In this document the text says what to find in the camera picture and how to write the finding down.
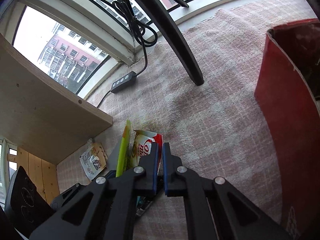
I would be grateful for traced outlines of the green lotion tube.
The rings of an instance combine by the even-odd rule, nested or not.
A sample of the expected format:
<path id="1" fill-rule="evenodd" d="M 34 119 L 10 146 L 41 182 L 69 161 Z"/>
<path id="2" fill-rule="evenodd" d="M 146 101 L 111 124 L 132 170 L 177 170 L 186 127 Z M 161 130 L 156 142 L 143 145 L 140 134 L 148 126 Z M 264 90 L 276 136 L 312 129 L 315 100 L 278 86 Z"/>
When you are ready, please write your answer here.
<path id="1" fill-rule="evenodd" d="M 121 137 L 116 177 L 121 176 L 127 169 L 127 158 L 129 156 L 129 145 L 130 145 L 130 135 L 131 135 L 131 121 L 126 121 L 126 126 Z"/>

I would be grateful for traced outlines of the red white snack packet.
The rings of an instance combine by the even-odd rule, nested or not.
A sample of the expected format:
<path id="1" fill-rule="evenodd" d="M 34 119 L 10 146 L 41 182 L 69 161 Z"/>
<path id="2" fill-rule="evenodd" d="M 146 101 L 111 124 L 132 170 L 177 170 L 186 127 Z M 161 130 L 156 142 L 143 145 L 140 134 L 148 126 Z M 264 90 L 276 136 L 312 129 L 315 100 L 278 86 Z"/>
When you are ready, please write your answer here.
<path id="1" fill-rule="evenodd" d="M 144 130 L 135 130 L 135 133 L 136 135 L 127 167 L 133 168 L 138 166 L 140 158 L 150 154 L 151 144 L 156 142 L 158 145 L 157 172 L 159 172 L 163 135 Z"/>

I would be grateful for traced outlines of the light wooden plank panel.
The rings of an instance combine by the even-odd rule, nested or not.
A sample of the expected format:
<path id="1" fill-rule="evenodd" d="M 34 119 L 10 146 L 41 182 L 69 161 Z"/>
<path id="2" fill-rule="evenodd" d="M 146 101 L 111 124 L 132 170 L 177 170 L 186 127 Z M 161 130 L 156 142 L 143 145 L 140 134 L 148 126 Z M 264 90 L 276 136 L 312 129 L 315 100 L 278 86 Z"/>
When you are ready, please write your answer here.
<path id="1" fill-rule="evenodd" d="M 20 147 L 17 148 L 17 165 L 25 169 L 38 193 L 48 204 L 60 194 L 55 165 Z"/>

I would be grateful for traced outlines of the grey foil pouch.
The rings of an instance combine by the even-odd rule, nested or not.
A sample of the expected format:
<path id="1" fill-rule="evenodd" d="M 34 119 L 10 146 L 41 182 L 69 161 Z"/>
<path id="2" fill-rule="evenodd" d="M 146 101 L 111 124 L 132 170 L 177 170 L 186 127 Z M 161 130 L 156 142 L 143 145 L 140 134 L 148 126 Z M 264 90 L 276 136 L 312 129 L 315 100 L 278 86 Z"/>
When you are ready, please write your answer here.
<path id="1" fill-rule="evenodd" d="M 116 146 L 112 150 L 110 156 L 108 157 L 108 161 L 107 161 L 107 165 L 106 165 L 107 172 L 117 169 L 118 157 L 119 157 L 119 152 L 120 152 L 120 145 L 121 145 L 121 140 L 119 139 Z"/>

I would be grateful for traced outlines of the white printed sachet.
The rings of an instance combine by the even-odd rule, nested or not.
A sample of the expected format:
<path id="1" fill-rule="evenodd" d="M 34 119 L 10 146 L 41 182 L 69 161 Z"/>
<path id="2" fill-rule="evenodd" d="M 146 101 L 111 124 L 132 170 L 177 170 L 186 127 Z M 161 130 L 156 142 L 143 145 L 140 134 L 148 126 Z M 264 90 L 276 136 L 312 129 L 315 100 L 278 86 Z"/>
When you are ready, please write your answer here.
<path id="1" fill-rule="evenodd" d="M 79 159 L 86 177 L 93 180 L 106 167 L 108 157 L 100 142 L 89 139 L 87 148 Z"/>

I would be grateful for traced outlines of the pink plaid tablecloth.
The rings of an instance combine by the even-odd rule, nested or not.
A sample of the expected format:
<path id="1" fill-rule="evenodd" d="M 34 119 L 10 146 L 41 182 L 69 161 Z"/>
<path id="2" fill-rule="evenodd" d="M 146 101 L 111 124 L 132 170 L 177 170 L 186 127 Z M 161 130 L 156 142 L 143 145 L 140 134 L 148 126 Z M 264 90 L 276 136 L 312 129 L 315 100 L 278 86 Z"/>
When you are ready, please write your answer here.
<path id="1" fill-rule="evenodd" d="M 174 155 L 199 175 L 225 177 L 276 222 L 282 188 L 274 143 L 254 98 L 268 29 L 314 18 L 306 0 L 238 0 L 180 25 L 201 68 L 196 86 L 165 40 L 146 60 L 122 65 L 87 101 L 113 117 L 95 137 L 111 154 L 126 121 L 163 135 Z M 113 94 L 112 83 L 134 71 L 136 81 Z"/>

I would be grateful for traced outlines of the large wooden board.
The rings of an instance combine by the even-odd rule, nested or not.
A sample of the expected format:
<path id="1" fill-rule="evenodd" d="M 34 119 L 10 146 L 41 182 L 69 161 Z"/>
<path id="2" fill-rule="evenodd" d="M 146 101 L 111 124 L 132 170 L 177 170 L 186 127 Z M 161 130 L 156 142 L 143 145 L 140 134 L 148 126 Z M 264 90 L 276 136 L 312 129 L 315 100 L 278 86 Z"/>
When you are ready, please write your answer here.
<path id="1" fill-rule="evenodd" d="M 1 137 L 56 165 L 112 124 L 1 37 Z"/>

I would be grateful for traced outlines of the red cardboard box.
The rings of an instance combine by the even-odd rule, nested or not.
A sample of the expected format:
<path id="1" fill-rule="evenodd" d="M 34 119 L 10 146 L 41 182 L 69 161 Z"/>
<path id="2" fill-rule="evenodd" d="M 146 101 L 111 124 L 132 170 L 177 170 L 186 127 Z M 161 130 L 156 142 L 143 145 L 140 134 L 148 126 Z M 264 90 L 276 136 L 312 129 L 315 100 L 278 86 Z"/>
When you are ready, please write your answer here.
<path id="1" fill-rule="evenodd" d="M 282 187 L 281 225 L 294 239 L 319 214 L 319 107 L 307 83 L 319 68 L 319 20 L 266 32 L 254 96 L 276 149 Z"/>

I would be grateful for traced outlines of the black tripod stand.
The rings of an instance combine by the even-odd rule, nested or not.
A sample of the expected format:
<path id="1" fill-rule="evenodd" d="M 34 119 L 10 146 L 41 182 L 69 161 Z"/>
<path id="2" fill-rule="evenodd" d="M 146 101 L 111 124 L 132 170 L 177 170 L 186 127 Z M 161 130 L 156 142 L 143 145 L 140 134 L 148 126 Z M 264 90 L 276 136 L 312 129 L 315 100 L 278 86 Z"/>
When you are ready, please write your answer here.
<path id="1" fill-rule="evenodd" d="M 159 29 L 163 37 L 175 52 L 176 56 L 180 59 L 182 66 L 185 68 L 191 80 L 197 86 L 202 85 L 204 83 L 204 79 L 199 65 L 182 33 L 160 0 L 135 1 L 147 13 L 152 22 Z M 184 0 L 174 1 L 182 7 L 189 7 Z M 122 16 L 125 17 L 132 34 L 136 41 L 142 45 L 143 50 L 155 45 L 157 42 L 156 32 L 146 24 L 137 20 L 129 0 L 116 0 L 112 5 Z"/>

